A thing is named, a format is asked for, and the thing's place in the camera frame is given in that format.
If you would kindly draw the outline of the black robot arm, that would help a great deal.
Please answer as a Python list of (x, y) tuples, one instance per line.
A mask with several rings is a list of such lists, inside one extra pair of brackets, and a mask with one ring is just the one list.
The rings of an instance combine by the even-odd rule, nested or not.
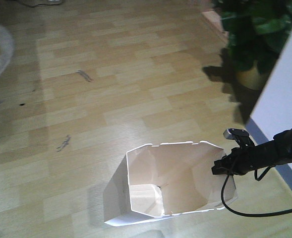
[(292, 163), (292, 129), (280, 132), (273, 140), (259, 145), (255, 145), (243, 129), (228, 128), (224, 137), (235, 140), (239, 146), (214, 162), (214, 175), (242, 176), (257, 169)]

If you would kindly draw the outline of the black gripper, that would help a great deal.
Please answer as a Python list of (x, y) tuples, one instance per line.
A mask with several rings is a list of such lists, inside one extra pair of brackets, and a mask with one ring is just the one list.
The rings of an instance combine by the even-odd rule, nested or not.
[(213, 175), (245, 175), (255, 170), (251, 159), (251, 152), (255, 146), (233, 148), (231, 153), (214, 162), (211, 168)]

